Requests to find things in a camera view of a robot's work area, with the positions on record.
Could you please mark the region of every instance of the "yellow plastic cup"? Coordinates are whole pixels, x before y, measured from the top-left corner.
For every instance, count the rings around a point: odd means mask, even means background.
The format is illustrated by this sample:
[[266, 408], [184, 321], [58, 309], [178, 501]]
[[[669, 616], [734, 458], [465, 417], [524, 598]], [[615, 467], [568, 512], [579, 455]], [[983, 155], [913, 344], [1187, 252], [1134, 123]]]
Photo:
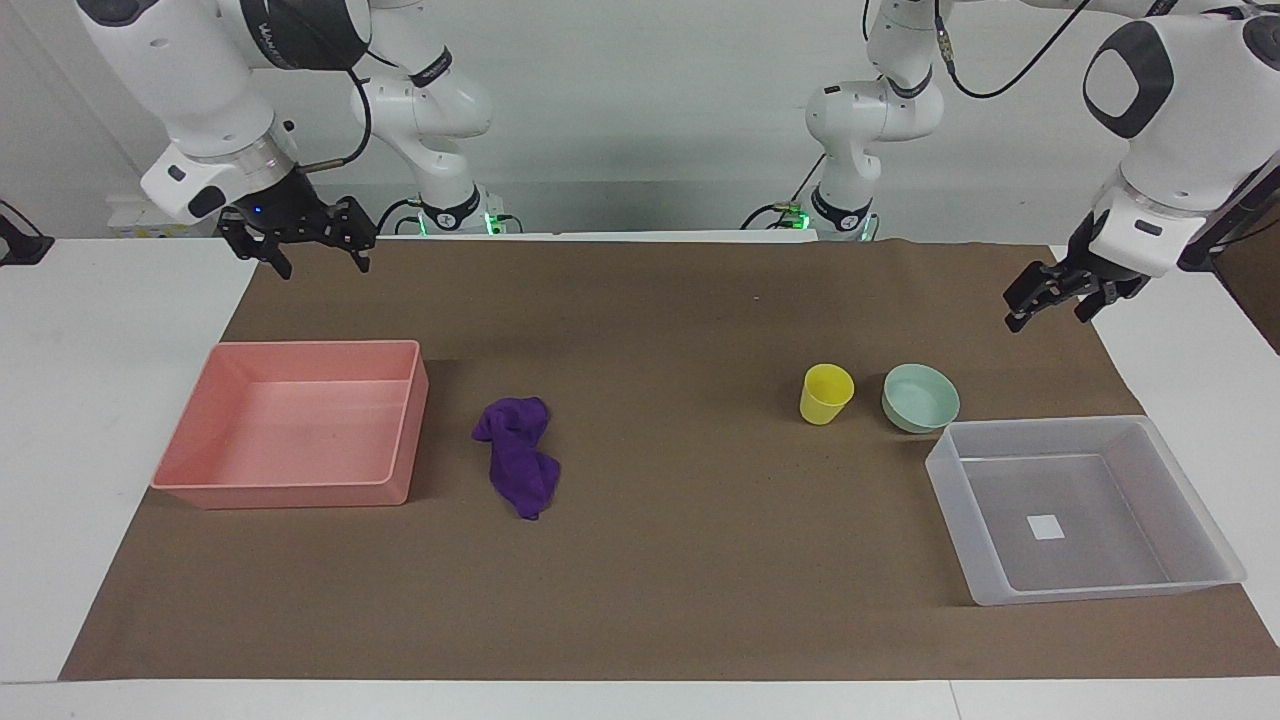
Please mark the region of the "yellow plastic cup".
[[804, 374], [800, 416], [814, 425], [826, 425], [854, 398], [854, 378], [838, 365], [814, 365]]

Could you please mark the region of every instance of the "white square sticker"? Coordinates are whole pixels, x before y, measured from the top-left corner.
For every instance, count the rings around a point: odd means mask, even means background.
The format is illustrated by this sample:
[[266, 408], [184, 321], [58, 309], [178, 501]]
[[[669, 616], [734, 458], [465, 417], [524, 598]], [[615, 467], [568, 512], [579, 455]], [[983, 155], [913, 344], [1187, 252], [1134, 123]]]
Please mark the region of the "white square sticker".
[[1057, 521], [1057, 515], [1028, 515], [1027, 524], [1032, 527], [1036, 539], [1064, 539], [1062, 525]]

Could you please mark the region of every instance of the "purple cloth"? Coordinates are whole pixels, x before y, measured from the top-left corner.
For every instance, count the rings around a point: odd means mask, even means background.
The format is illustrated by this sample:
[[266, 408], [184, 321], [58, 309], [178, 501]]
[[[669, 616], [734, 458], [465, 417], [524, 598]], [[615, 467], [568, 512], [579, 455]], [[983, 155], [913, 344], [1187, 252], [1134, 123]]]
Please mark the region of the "purple cloth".
[[559, 462], [538, 452], [550, 414], [538, 397], [507, 397], [485, 407], [471, 439], [490, 442], [489, 482], [525, 520], [536, 520], [550, 505]]

